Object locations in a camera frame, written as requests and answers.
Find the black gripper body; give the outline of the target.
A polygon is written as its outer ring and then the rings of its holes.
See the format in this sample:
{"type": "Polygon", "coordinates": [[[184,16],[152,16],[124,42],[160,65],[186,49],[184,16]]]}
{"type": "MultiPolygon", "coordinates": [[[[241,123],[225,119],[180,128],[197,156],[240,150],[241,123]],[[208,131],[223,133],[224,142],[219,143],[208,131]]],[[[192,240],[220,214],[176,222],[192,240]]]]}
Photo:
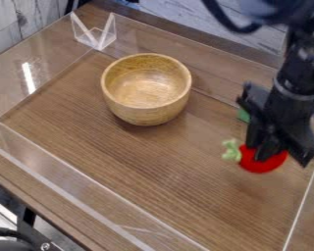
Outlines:
{"type": "Polygon", "coordinates": [[[307,167],[314,159],[314,95],[292,94],[281,86],[268,89],[252,82],[244,85],[237,103],[249,113],[251,120],[259,119],[265,135],[275,135],[300,164],[307,167]]]}

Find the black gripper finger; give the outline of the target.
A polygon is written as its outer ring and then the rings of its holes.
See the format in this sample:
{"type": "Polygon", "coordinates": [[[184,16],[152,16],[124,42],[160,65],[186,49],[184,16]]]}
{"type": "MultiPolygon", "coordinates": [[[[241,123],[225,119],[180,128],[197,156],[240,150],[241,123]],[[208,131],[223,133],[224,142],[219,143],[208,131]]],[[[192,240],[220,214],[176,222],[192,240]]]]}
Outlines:
{"type": "Polygon", "coordinates": [[[264,124],[259,119],[252,119],[247,131],[247,146],[249,148],[257,148],[265,137],[264,124]]]}
{"type": "Polygon", "coordinates": [[[256,160],[265,162],[284,151],[286,145],[275,135],[265,135],[257,138],[256,149],[256,160]]]}

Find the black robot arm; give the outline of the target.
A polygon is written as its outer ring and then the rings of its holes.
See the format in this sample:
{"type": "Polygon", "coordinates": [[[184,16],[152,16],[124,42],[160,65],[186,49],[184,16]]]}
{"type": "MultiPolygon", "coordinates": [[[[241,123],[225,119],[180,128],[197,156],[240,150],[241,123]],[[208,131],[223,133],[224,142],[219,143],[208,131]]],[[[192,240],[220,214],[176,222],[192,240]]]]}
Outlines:
{"type": "Polygon", "coordinates": [[[314,158],[314,0],[241,0],[259,25],[286,25],[294,35],[271,89],[248,82],[237,103],[251,115],[247,146],[268,161],[283,151],[302,166],[314,158]]]}

